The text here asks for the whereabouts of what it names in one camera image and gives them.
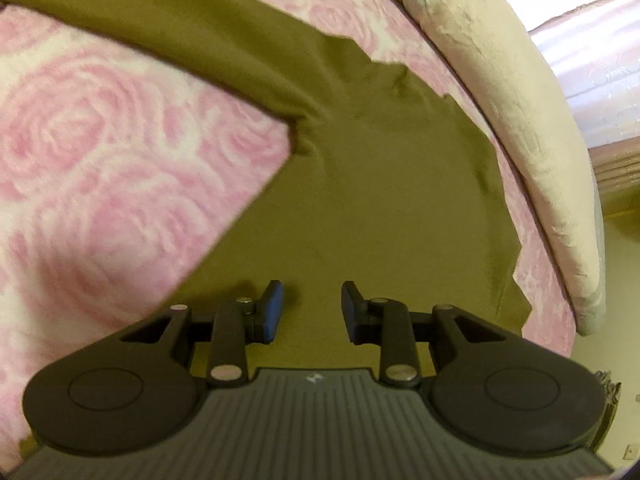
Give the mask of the pink window curtain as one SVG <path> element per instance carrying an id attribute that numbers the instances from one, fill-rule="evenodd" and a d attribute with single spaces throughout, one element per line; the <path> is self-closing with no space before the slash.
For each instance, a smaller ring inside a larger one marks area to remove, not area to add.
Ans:
<path id="1" fill-rule="evenodd" d="M 639 0 L 578 6 L 529 33 L 561 85 L 600 193 L 639 187 Z"/>

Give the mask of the olive green shirt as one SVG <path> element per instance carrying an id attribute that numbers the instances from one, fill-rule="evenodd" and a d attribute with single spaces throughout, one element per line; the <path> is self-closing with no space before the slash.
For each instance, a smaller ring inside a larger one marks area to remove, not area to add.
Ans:
<path id="1" fill-rule="evenodd" d="M 258 0 L 3 0 L 131 44 L 249 100 L 292 157 L 170 295 L 213 311 L 284 286 L 269 366 L 360 366 L 340 290 L 453 304 L 511 333 L 530 310 L 494 146 L 454 99 Z"/>

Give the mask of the stack of green folded clothes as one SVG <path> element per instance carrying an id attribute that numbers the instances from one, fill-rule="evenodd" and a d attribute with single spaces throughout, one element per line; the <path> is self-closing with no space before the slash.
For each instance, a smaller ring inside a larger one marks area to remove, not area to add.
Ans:
<path id="1" fill-rule="evenodd" d="M 613 425 L 622 396 L 622 383 L 614 382 L 609 370 L 597 370 L 594 376 L 600 382 L 605 394 L 604 414 L 593 441 L 595 445 L 601 445 Z"/>

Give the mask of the grey and cream duvet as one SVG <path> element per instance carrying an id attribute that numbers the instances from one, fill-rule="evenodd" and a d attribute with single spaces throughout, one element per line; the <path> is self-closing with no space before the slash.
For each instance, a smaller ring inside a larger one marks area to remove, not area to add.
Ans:
<path id="1" fill-rule="evenodd" d="M 523 177 L 579 335 L 606 313 L 603 214 L 558 78 L 506 0 L 398 0 L 468 88 Z"/>

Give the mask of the pink floral bed blanket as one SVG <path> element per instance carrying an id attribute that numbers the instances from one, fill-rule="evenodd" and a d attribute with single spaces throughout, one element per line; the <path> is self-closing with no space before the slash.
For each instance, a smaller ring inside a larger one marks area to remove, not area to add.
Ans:
<path id="1" fill-rule="evenodd" d="M 404 63 L 492 132 L 392 0 L 262 0 Z M 493 138 L 522 244 L 526 338 L 570 356 L 575 323 L 544 232 Z M 143 53 L 1 11 L 1 470 L 29 435 L 35 372 L 154 310 L 288 154 L 286 127 Z"/>

